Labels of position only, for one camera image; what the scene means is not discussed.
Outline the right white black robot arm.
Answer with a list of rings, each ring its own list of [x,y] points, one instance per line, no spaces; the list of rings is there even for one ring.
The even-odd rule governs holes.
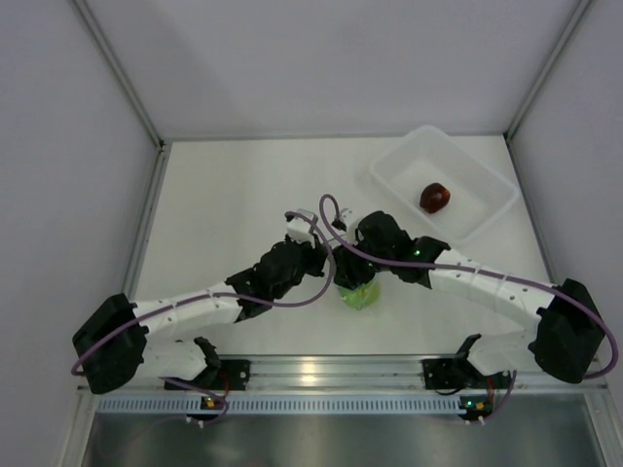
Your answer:
[[[383,211],[355,218],[343,210],[330,225],[347,236],[334,250],[337,285],[355,289],[388,270],[405,283],[462,297],[518,325],[514,332],[465,339],[454,363],[462,384],[520,369],[540,369],[573,384],[588,378],[605,331],[584,284],[570,278],[560,285],[531,282],[483,269],[444,241],[411,238]]]

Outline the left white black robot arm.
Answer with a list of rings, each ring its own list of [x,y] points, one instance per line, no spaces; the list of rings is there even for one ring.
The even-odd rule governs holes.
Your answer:
[[[323,276],[330,262],[318,237],[286,237],[254,266],[199,292],[152,302],[110,296],[74,334],[77,361],[71,373],[84,377],[98,395],[151,377],[209,388],[219,379],[221,361],[203,331],[286,308],[283,297],[305,276]]]

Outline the clear zip top bag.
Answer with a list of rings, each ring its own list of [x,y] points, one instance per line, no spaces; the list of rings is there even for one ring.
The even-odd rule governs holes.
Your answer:
[[[333,248],[333,255],[336,263],[333,283],[343,303],[356,310],[373,304],[381,294],[376,266],[342,245]]]

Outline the red fake apple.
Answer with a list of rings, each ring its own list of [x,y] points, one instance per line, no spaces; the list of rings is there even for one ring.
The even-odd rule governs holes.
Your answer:
[[[434,214],[447,206],[451,192],[440,183],[426,186],[420,196],[419,207],[428,214]]]

